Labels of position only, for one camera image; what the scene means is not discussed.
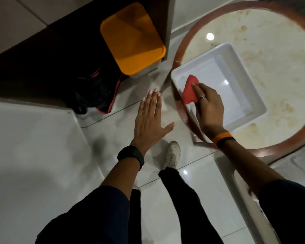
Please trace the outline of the round marble table brown rim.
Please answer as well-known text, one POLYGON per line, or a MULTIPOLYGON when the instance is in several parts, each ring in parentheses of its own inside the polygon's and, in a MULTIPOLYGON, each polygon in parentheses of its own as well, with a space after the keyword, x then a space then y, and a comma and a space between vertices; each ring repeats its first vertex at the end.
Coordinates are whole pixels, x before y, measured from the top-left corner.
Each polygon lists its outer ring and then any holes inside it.
POLYGON ((230 42, 265 102, 268 114, 234 137, 258 157, 288 153, 305 139, 305 18, 276 3, 231 3, 190 28, 173 69, 230 42))

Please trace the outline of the person's left dark sleeve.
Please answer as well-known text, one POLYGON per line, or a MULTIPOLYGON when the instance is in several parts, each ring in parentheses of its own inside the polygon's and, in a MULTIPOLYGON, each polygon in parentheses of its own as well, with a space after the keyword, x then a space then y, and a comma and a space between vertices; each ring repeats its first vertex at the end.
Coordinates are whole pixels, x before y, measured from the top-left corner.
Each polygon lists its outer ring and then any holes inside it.
POLYGON ((51 220, 35 244, 128 244, 129 214, 126 195, 102 186, 51 220))

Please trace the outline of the person's right dark sleeve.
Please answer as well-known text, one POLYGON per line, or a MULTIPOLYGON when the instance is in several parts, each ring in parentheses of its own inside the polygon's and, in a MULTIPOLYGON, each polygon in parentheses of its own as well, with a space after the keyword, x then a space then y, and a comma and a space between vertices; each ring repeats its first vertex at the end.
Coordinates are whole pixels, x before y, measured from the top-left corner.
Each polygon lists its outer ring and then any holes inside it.
POLYGON ((305 244, 305 187, 276 180, 259 192, 259 202, 281 244, 305 244))

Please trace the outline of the person's dark sleeve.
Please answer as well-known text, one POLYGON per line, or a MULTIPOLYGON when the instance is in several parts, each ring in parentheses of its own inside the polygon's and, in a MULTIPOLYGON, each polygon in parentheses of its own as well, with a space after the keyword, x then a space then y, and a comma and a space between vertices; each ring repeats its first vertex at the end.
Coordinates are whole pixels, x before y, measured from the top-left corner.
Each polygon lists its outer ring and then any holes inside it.
POLYGON ((305 187, 276 180, 259 192, 259 202, 281 244, 305 244, 305 187))
POLYGON ((51 220, 35 244, 128 244, 129 214, 126 195, 102 186, 51 220))

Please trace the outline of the red cleaning cloth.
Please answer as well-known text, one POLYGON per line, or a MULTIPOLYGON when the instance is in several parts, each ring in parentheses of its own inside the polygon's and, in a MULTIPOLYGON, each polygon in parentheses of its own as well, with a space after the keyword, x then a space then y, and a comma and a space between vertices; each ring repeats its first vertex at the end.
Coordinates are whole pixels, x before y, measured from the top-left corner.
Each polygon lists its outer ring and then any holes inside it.
POLYGON ((188 105, 190 103, 197 103, 198 99, 192 84, 199 84, 199 80, 194 75, 189 75, 185 83, 184 90, 182 92, 182 101, 184 104, 188 105))

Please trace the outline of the black bag red trim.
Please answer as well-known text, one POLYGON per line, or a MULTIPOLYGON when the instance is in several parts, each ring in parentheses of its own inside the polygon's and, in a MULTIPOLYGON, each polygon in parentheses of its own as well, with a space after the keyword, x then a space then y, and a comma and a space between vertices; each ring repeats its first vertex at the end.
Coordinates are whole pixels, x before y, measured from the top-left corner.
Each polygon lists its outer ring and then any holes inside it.
POLYGON ((109 114, 124 74, 115 67, 98 68, 91 74, 72 79, 66 87, 64 101, 78 115, 89 108, 109 114))

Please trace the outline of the person's black trousers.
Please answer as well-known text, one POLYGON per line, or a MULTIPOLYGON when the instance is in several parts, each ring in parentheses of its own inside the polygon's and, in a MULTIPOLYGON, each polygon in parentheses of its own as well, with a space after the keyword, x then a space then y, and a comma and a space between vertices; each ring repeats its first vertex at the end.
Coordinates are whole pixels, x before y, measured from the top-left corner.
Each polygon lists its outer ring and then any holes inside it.
MULTIPOLYGON (((210 223, 197 193, 182 179, 175 168, 166 167, 159 177, 167 189, 178 214, 182 244, 224 244, 210 223)), ((127 244, 142 244, 141 192, 133 187, 127 244)))

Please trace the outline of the person's right hand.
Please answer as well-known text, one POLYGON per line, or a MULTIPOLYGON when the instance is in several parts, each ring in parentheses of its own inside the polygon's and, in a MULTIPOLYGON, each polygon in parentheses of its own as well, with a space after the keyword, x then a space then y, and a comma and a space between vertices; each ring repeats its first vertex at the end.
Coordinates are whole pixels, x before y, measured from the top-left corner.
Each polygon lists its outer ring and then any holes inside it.
POLYGON ((201 131, 213 141, 214 137, 222 132, 227 132, 223 127, 224 105, 219 95, 216 103, 195 104, 196 118, 199 122, 201 131))

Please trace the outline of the white container orange lid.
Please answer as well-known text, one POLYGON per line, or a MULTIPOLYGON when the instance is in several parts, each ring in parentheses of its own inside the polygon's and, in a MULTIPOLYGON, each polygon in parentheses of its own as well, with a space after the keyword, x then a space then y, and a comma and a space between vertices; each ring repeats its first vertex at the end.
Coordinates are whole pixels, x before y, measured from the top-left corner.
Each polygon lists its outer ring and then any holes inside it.
POLYGON ((150 16, 138 2, 103 20, 100 32, 121 72, 133 79, 158 68, 166 54, 150 16))

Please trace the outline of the white plastic tray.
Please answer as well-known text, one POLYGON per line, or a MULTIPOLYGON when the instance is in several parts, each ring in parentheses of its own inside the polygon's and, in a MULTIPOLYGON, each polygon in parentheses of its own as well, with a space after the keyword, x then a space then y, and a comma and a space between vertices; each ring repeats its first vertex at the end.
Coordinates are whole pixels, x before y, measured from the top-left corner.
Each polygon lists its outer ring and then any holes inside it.
POLYGON ((223 125, 232 134, 268 115, 266 104, 231 44, 216 46, 171 71, 172 82, 180 97, 189 75, 221 96, 223 125))

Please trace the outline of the white sneaker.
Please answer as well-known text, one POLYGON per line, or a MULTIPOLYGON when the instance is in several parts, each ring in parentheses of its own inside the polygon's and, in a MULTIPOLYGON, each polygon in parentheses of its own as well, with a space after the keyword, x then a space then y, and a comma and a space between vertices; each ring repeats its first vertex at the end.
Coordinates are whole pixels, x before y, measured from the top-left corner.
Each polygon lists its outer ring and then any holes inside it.
POLYGON ((172 141, 169 143, 167 154, 166 154, 166 162, 164 164, 163 169, 166 168, 177 168, 177 164, 181 157, 181 149, 179 143, 176 141, 172 141))

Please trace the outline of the dark wooden cabinet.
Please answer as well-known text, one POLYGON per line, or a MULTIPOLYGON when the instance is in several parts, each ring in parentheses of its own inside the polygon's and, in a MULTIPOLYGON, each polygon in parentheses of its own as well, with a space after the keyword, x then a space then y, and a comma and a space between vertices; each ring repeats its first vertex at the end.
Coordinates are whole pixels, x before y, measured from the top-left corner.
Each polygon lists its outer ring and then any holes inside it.
POLYGON ((167 46, 175 0, 0 0, 0 98, 67 107, 72 79, 119 69, 100 25, 135 2, 167 46))

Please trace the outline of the person's left hand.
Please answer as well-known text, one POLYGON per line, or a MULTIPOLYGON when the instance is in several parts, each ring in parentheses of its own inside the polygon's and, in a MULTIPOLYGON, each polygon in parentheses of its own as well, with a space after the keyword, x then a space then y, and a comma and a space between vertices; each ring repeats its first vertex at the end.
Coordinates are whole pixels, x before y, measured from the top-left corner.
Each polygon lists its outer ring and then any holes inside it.
POLYGON ((150 115, 150 99, 153 91, 150 90, 145 97, 146 102, 143 114, 140 117, 137 114, 134 138, 130 143, 131 145, 142 146, 148 150, 165 136, 163 135, 163 127, 161 126, 162 97, 160 92, 158 116, 154 117, 150 115))

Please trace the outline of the person's left forearm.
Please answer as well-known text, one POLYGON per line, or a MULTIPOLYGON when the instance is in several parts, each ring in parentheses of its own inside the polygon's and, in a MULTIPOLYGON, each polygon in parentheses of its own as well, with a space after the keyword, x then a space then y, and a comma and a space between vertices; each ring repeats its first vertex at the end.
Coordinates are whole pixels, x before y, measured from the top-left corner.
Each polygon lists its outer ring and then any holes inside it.
MULTIPOLYGON (((147 148, 142 146, 135 147, 139 149, 143 156, 145 156, 148 150, 147 148)), ((128 157, 118 161, 100 187, 109 186, 118 189, 127 197, 128 200, 130 200, 133 185, 139 172, 139 167, 140 164, 135 158, 128 157)))

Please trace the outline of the black smartwatch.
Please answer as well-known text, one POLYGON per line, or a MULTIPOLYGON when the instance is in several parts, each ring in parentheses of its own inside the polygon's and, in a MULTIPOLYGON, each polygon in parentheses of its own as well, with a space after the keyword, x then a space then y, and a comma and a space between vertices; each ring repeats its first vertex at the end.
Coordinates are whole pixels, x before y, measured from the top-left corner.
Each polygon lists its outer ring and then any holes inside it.
POLYGON ((139 171, 142 169, 145 160, 144 160, 144 156, 142 155, 142 153, 139 151, 138 148, 136 148, 135 146, 129 145, 127 147, 124 147, 117 156, 118 161, 121 161, 123 159, 126 159, 128 157, 131 158, 135 158, 136 160, 138 160, 140 167, 139 167, 139 171))

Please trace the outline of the orange wristband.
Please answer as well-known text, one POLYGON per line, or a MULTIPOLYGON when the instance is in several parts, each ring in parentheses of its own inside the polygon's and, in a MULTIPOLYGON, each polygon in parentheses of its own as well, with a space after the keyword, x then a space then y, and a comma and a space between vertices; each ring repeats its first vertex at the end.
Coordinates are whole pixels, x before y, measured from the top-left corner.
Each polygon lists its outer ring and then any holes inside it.
POLYGON ((213 143, 214 143, 214 144, 217 144, 220 140, 222 140, 222 139, 227 139, 227 138, 232 139, 233 136, 232 136, 231 133, 228 132, 228 131, 227 131, 227 132, 222 132, 222 133, 220 133, 220 134, 218 134, 218 135, 216 135, 216 136, 214 137, 213 143))

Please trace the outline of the person's right forearm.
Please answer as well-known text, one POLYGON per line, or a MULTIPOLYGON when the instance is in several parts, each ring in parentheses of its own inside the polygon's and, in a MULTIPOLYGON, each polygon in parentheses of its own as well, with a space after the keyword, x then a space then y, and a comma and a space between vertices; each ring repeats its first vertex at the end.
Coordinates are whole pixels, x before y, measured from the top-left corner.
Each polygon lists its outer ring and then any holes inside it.
POLYGON ((234 168, 257 198, 259 198, 261 189, 267 184, 277 180, 284 180, 284 177, 266 165, 237 141, 227 141, 221 151, 231 161, 234 168))

